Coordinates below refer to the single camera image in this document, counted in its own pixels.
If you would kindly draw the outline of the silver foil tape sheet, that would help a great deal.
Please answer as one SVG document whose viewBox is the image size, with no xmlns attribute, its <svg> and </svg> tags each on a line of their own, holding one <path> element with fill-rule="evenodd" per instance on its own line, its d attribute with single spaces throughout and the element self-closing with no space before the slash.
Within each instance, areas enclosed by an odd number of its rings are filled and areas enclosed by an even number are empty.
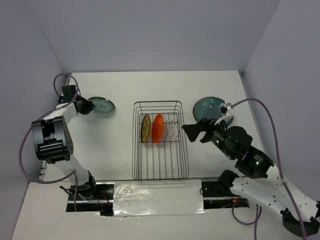
<svg viewBox="0 0 320 240">
<path fill-rule="evenodd" d="M 117 181 L 113 214 L 117 217 L 204 214 L 202 183 L 193 180 Z"/>
</svg>

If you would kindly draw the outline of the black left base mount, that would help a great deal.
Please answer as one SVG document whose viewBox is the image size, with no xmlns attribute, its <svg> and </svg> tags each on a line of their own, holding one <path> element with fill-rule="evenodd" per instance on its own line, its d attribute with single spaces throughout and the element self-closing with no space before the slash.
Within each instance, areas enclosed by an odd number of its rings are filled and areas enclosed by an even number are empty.
<svg viewBox="0 0 320 240">
<path fill-rule="evenodd" d="M 111 217 L 114 215 L 115 184 L 111 182 L 97 183 L 96 192 L 90 199 L 78 195 L 76 201 L 74 196 L 69 195 L 66 204 L 66 212 L 94 212 L 100 216 Z"/>
</svg>

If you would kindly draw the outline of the grey plate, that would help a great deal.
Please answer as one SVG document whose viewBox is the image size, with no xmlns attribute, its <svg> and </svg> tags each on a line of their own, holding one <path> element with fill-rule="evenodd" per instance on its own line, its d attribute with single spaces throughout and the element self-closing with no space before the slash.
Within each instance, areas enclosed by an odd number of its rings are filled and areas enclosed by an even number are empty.
<svg viewBox="0 0 320 240">
<path fill-rule="evenodd" d="M 219 105 L 226 103 L 221 98 L 214 96 L 203 97 L 198 100 L 192 109 L 195 121 L 198 123 L 202 118 L 218 119 L 221 117 Z"/>
</svg>

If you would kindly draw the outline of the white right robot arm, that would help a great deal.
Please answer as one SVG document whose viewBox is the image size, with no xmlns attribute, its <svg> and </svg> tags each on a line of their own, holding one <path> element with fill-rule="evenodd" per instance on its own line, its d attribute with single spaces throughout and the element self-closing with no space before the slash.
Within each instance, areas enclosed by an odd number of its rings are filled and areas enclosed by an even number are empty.
<svg viewBox="0 0 320 240">
<path fill-rule="evenodd" d="M 204 132 L 201 143 L 213 143 L 229 160 L 235 161 L 235 168 L 243 176 L 224 170 L 217 180 L 221 195 L 238 195 L 270 209 L 282 219 L 283 226 L 298 237 L 318 233 L 320 203 L 282 178 L 275 163 L 252 146 L 253 138 L 243 127 L 228 128 L 224 122 L 203 118 L 196 124 L 183 125 L 182 129 L 191 142 Z"/>
</svg>

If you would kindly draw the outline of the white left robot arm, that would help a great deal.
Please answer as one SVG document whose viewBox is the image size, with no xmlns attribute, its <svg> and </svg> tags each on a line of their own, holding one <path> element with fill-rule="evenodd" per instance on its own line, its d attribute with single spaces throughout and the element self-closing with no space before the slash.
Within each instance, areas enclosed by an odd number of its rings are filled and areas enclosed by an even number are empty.
<svg viewBox="0 0 320 240">
<path fill-rule="evenodd" d="M 81 200 L 91 200 L 98 194 L 93 175 L 82 167 L 74 155 L 68 123 L 77 114 L 87 115 L 94 108 L 94 104 L 77 93 L 76 85 L 62 87 L 62 96 L 56 110 L 49 115 L 31 123 L 31 132 L 35 154 L 39 160 L 58 168 L 64 175 L 75 172 L 68 177 L 73 197 Z"/>
</svg>

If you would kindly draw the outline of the yellow patterned plate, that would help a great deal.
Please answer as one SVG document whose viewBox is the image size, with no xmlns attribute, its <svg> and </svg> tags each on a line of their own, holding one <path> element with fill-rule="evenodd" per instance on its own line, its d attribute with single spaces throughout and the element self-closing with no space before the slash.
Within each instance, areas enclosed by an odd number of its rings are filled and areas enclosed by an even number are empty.
<svg viewBox="0 0 320 240">
<path fill-rule="evenodd" d="M 145 114 L 141 123 L 140 140 L 142 143 L 147 142 L 151 132 L 151 118 L 149 114 Z"/>
</svg>

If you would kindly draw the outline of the orange plate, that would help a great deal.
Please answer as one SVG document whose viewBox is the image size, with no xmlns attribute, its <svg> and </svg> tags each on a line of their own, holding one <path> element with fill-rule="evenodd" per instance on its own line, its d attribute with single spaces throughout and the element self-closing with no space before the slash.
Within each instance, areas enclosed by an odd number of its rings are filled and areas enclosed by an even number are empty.
<svg viewBox="0 0 320 240">
<path fill-rule="evenodd" d="M 151 138 L 153 143 L 158 143 L 164 131 L 164 118 L 162 114 L 157 114 L 152 124 Z"/>
</svg>

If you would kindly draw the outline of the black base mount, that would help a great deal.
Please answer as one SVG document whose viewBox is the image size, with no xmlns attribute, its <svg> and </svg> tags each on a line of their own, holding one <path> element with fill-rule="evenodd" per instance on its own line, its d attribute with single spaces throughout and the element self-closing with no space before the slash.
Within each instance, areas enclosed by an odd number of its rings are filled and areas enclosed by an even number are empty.
<svg viewBox="0 0 320 240">
<path fill-rule="evenodd" d="M 236 208 L 248 208 L 249 202 L 246 198 L 234 195 L 223 189 L 217 181 L 202 181 L 199 193 L 203 197 L 203 208 L 211 209 L 231 209 L 235 203 Z"/>
<path fill-rule="evenodd" d="M 69 195 L 66 204 L 66 212 L 94 212 L 100 216 L 111 217 L 114 215 L 115 184 L 111 182 L 97 183 L 96 192 L 90 199 L 78 195 L 76 201 L 74 196 Z"/>
</svg>

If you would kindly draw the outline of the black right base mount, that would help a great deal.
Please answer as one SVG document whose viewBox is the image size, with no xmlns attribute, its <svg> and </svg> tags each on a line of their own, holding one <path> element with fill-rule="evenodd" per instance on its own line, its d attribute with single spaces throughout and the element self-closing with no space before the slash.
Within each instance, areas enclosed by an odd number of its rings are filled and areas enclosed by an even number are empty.
<svg viewBox="0 0 320 240">
<path fill-rule="evenodd" d="M 246 198 L 234 195 L 223 189 L 217 181 L 202 181 L 199 193 L 203 197 L 203 208 L 211 209 L 231 209 L 235 203 L 236 208 L 248 208 L 249 202 Z"/>
</svg>

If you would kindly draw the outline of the dark speckled plate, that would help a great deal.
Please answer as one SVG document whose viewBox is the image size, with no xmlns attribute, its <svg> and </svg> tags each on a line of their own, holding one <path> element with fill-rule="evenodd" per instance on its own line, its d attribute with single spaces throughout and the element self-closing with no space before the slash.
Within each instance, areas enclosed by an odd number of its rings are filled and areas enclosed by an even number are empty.
<svg viewBox="0 0 320 240">
<path fill-rule="evenodd" d="M 93 105 L 93 111 L 100 114 L 114 114 L 116 111 L 115 104 L 105 98 L 100 96 L 93 96 L 88 99 Z"/>
</svg>

